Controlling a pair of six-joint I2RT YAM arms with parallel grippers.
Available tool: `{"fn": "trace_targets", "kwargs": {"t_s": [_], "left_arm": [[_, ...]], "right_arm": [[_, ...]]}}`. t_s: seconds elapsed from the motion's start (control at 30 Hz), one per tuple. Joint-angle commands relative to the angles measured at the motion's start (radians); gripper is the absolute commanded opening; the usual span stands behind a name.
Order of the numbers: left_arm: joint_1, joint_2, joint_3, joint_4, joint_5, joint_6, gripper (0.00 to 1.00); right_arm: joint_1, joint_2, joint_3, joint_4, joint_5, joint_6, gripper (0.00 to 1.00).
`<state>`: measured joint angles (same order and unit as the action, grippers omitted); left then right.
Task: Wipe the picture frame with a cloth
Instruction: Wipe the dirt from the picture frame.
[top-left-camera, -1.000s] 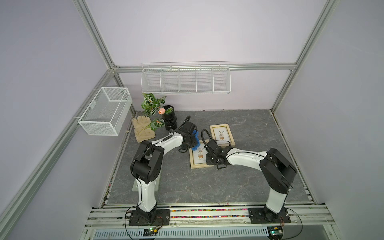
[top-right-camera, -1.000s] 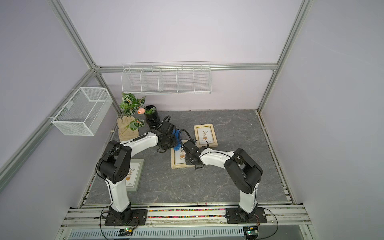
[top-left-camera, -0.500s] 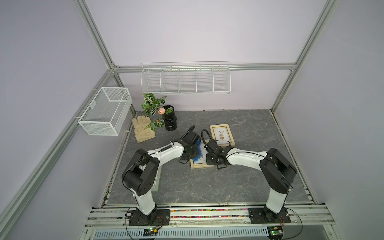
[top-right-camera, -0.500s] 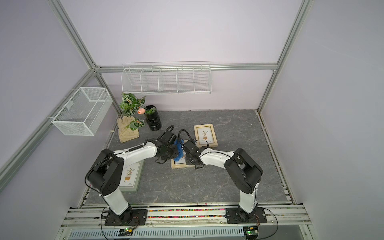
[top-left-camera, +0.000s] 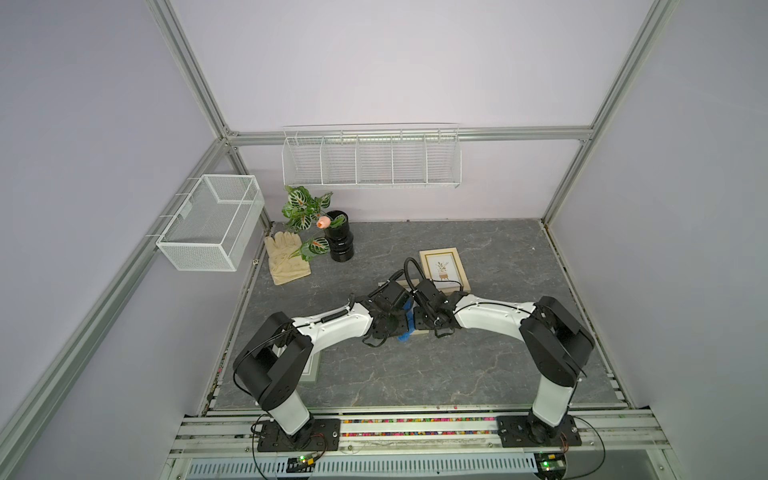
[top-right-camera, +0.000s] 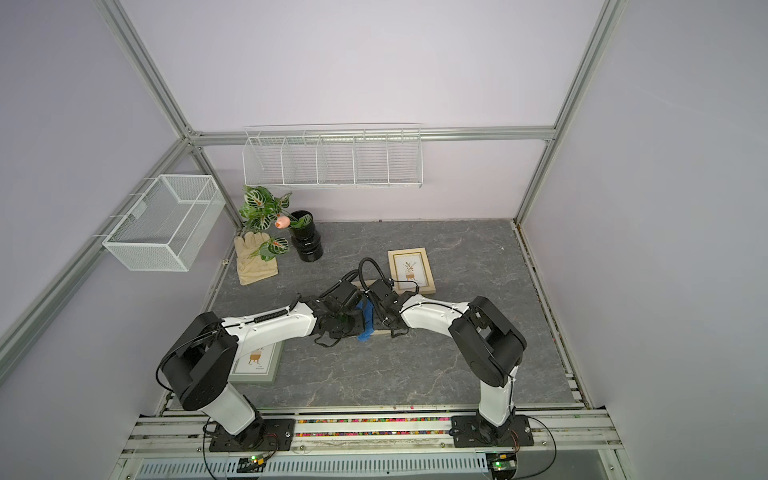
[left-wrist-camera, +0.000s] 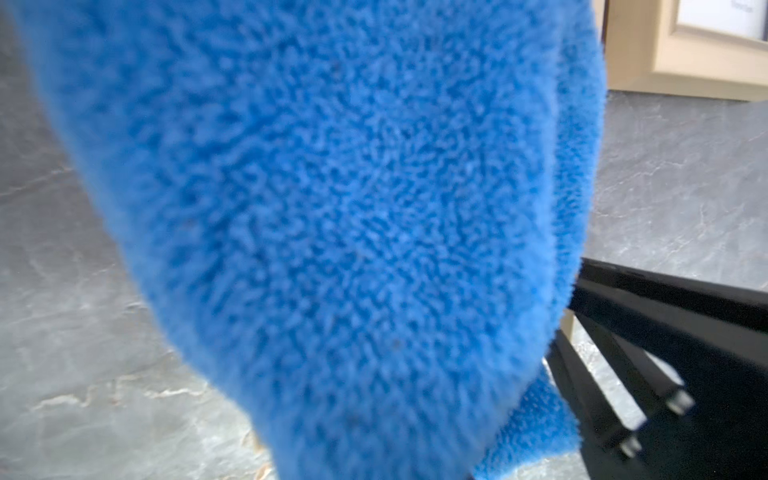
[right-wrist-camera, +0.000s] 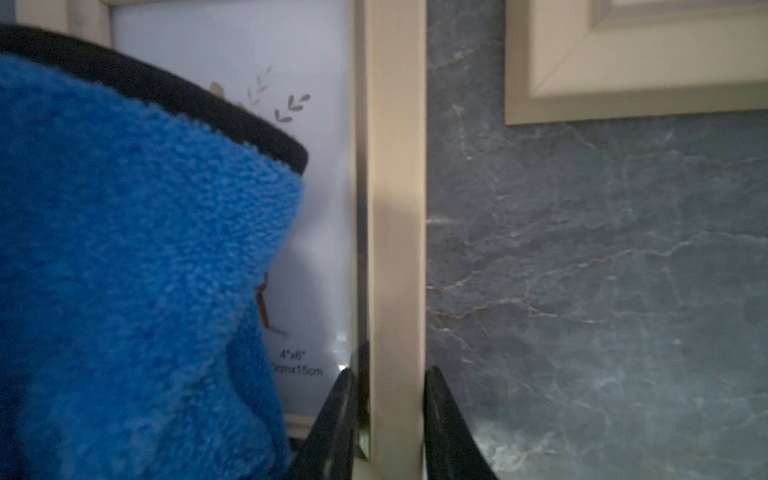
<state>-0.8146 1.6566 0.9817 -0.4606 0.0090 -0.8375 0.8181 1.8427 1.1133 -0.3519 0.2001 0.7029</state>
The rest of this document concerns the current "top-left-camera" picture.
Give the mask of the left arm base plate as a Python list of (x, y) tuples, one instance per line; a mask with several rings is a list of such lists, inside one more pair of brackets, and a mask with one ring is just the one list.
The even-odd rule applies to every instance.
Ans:
[(337, 451), (341, 437), (338, 419), (316, 419), (294, 434), (287, 434), (274, 420), (259, 421), (255, 426), (258, 452)]

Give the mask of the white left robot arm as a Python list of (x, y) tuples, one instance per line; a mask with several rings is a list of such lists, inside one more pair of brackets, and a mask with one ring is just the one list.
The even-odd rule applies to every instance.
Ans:
[(343, 341), (372, 340), (376, 347), (409, 330), (410, 293), (387, 281), (367, 295), (352, 294), (343, 306), (308, 317), (271, 314), (232, 364), (237, 388), (252, 397), (283, 434), (310, 434), (314, 418), (297, 392), (312, 357)]

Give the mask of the gold frame with deer print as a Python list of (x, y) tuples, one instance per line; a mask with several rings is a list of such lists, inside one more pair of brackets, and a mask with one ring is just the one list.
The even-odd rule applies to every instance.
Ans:
[(399, 336), (405, 331), (403, 307), (409, 299), (414, 301), (415, 331), (412, 335), (425, 334), (428, 329), (423, 323), (423, 312), (417, 306), (411, 289), (405, 280), (389, 279), (387, 282), (382, 282), (376, 290), (375, 303), (388, 315), (387, 332), (391, 335), (397, 333)]

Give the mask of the blue microfiber cloth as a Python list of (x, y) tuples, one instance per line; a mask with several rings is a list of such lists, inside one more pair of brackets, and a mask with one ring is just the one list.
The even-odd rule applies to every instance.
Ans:
[(400, 342), (406, 342), (412, 333), (415, 331), (415, 318), (414, 318), (414, 301), (409, 299), (406, 301), (403, 312), (405, 316), (405, 331), (400, 334), (397, 339)]

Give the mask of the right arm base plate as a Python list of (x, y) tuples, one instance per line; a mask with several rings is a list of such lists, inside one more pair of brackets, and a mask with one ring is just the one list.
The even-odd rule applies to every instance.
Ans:
[(497, 416), (496, 422), (504, 448), (565, 448), (582, 445), (574, 417), (569, 414), (557, 426), (550, 426), (533, 414)]

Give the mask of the gold frame with plant print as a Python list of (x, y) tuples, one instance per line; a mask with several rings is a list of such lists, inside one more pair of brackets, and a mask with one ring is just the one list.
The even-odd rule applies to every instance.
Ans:
[(470, 292), (471, 287), (456, 247), (419, 252), (425, 276), (445, 293)]

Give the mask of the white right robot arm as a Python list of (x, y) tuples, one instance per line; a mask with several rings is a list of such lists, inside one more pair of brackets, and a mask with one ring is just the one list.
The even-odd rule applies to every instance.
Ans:
[(411, 293), (430, 327), (450, 332), (479, 329), (522, 341), (540, 373), (528, 430), (551, 437), (562, 428), (595, 340), (559, 300), (543, 296), (535, 302), (512, 303), (463, 290), (447, 295), (430, 280), (419, 282)]

